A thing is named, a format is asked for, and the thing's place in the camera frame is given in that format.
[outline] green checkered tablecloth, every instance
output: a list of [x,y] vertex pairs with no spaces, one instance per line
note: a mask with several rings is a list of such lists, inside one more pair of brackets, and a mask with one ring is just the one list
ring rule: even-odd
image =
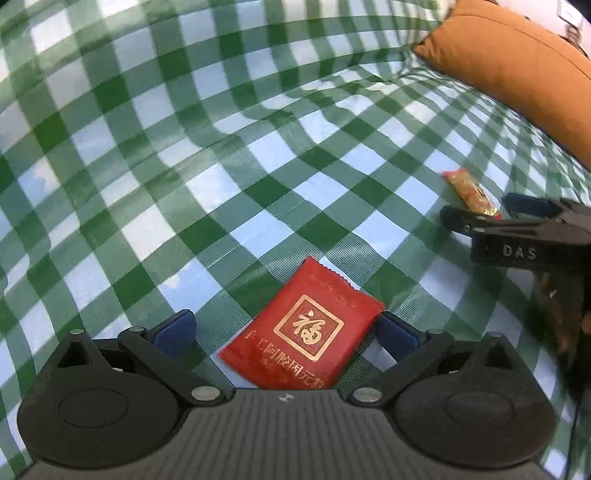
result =
[[[30,462],[22,396],[72,328],[112,337],[196,312],[218,352],[308,255],[417,327],[503,331],[560,419],[573,405],[528,272],[479,267],[437,215],[460,166],[503,192],[575,198],[589,173],[409,46],[430,0],[9,0],[0,9],[0,479]],[[393,364],[368,335],[337,386]]]

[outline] snack bag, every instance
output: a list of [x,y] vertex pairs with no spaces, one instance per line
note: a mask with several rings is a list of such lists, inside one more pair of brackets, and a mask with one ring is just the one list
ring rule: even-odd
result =
[[484,190],[465,168],[462,167],[456,171],[445,171],[442,175],[452,185],[457,194],[462,197],[462,200],[472,212],[500,217],[495,204],[488,199]]
[[329,388],[383,309],[308,257],[220,357],[260,388]]

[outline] orange packaging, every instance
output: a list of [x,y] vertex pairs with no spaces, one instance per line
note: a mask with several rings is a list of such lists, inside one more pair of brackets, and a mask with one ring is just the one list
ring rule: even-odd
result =
[[260,388],[329,388],[383,309],[308,257],[220,356]]
[[482,187],[476,183],[465,168],[462,167],[456,171],[445,171],[442,175],[452,185],[457,194],[462,197],[462,200],[472,212],[499,216],[499,210],[495,204],[489,200]]

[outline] wrapped candy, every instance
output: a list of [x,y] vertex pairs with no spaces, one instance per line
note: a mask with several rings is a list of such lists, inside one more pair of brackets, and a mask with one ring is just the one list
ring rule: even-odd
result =
[[260,388],[329,388],[383,309],[308,257],[220,357]]
[[442,175],[452,185],[457,194],[462,197],[462,200],[472,212],[499,216],[499,210],[495,204],[489,200],[482,187],[476,183],[465,168],[462,167],[456,171],[445,171]]

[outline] brown object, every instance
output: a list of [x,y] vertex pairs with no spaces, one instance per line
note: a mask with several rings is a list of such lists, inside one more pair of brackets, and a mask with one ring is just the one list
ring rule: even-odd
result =
[[589,58],[589,55],[587,55],[587,52],[585,52],[581,48],[581,45],[580,45],[580,43],[581,43],[581,31],[577,27],[575,27],[574,25],[571,25],[571,24],[567,24],[566,25],[566,37],[563,37],[561,35],[560,38],[562,38],[563,40],[566,40],[567,42],[569,42],[574,48],[576,48],[583,55],[585,55],[587,58]]
[[591,167],[591,62],[558,35],[490,2],[457,0],[414,51],[507,104]]
[[545,316],[556,339],[556,349],[563,354],[576,346],[579,329],[587,333],[591,327],[591,315],[582,315],[583,277],[564,273],[534,273],[540,290],[540,300]]
[[484,190],[476,183],[465,168],[456,171],[444,171],[441,175],[446,179],[462,197],[466,206],[476,213],[484,215],[496,215],[498,209],[484,193]]

